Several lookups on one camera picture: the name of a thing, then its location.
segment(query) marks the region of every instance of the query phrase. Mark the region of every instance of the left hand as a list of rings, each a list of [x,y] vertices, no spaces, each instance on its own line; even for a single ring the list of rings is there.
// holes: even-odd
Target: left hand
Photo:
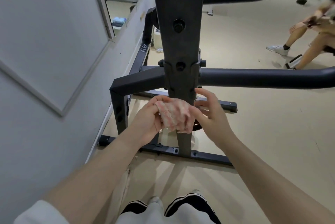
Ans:
[[[156,101],[172,101],[171,98],[165,95],[157,95],[153,97],[143,108],[137,112],[129,129],[133,132],[135,138],[139,138],[140,147],[150,143],[153,137],[164,129],[164,124],[161,117],[158,115],[158,108],[155,105]]]

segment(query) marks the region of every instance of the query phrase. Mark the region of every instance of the bare leg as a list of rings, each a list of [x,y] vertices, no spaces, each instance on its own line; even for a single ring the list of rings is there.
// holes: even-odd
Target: bare leg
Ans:
[[[306,65],[308,65],[314,58],[316,58],[321,51],[333,41],[335,36],[330,35],[328,33],[320,33],[317,37],[315,37],[312,45],[309,49],[304,53],[301,58],[300,63],[295,67],[297,70],[303,69]]]
[[[299,38],[301,38],[307,31],[307,28],[305,27],[300,27],[294,30],[290,37],[288,38],[287,42],[285,43],[286,46],[291,47],[292,44],[296,42]]]

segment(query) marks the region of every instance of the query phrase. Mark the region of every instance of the crumpled cloth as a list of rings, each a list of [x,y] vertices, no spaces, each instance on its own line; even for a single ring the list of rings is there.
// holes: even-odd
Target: crumpled cloth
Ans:
[[[170,132],[178,130],[178,133],[192,133],[195,118],[189,112],[190,104],[181,99],[171,99],[171,102],[157,101],[155,103],[164,126]]]

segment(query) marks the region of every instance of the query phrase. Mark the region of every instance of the person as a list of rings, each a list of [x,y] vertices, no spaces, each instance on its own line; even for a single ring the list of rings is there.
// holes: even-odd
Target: person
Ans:
[[[316,58],[326,46],[335,48],[335,0],[324,0],[315,13],[292,26],[289,30],[290,36],[284,45],[266,47],[267,50],[287,56],[291,46],[311,28],[319,34],[311,43],[310,47],[303,54],[300,62],[291,69],[303,69],[314,58]]]
[[[190,106],[190,113],[227,155],[272,224],[335,223],[335,214],[275,171],[236,137],[215,94],[203,88],[195,91],[207,100],[194,104],[206,109]],[[164,127],[154,105],[158,100],[171,101],[167,96],[153,97],[102,153],[17,217],[14,224],[91,224],[139,148]],[[158,197],[151,198],[148,205],[130,202],[116,221],[116,224],[126,223],[220,224],[220,220],[201,193],[193,190],[174,200],[165,214]]]

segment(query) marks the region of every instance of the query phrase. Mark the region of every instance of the right hand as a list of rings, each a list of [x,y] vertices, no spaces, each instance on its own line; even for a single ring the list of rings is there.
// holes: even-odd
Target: right hand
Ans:
[[[299,22],[299,23],[296,23],[294,26],[292,26],[290,29],[289,29],[289,32],[290,34],[293,33],[293,31],[297,30],[298,28],[301,28],[301,27],[307,27],[305,23],[303,22]]]
[[[214,93],[203,88],[195,88],[195,92],[205,96],[207,101],[195,100],[194,105],[203,106],[208,110],[191,106],[189,109],[190,113],[200,123],[206,135],[219,146],[222,141],[234,135],[228,123],[227,116]]]

